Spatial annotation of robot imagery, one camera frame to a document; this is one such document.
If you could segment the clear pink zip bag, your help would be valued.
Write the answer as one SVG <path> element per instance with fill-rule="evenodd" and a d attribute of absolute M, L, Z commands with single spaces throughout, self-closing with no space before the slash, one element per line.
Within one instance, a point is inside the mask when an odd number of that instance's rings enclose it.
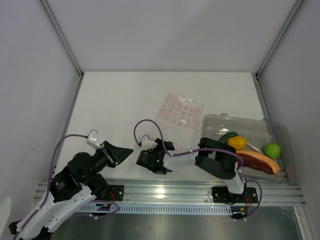
<path fill-rule="evenodd" d="M 177 150 L 194 146 L 201 126 L 205 105 L 180 92 L 166 95 L 153 121 L 159 126 L 163 139 Z"/>

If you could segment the green scallion toy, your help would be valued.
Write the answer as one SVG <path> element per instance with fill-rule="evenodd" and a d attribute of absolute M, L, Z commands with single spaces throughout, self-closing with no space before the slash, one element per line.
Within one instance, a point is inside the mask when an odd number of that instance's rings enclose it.
<path fill-rule="evenodd" d="M 228 139 L 233 138 L 233 137 L 237 137 L 237 136 L 239 136 L 239 134 L 234 131 L 227 132 L 226 134 L 222 135 L 219 138 L 218 142 L 226 144 L 228 142 Z"/>

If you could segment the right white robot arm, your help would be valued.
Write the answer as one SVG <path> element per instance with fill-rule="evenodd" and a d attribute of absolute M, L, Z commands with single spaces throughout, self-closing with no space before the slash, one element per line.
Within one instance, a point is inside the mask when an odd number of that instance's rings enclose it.
<path fill-rule="evenodd" d="M 243 164 L 236 149 L 216 140 L 203 137 L 197 146 L 177 150 L 171 141 L 146 136 L 141 140 L 141 152 L 136 164 L 154 174 L 166 175 L 179 169 L 196 166 L 225 181 L 229 198 L 239 202 L 247 191 L 238 170 Z"/>

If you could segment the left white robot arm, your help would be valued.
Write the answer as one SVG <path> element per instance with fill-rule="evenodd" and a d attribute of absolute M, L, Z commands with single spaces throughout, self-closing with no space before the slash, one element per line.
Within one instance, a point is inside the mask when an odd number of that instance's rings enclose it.
<path fill-rule="evenodd" d="M 77 153 L 47 185 L 44 196 L 23 220 L 8 228 L 15 240 L 48 240 L 53 232 L 82 206 L 94 200 L 104 201 L 109 184 L 101 175 L 115 168 L 133 153 L 133 149 L 116 147 L 107 141 L 93 155 Z"/>

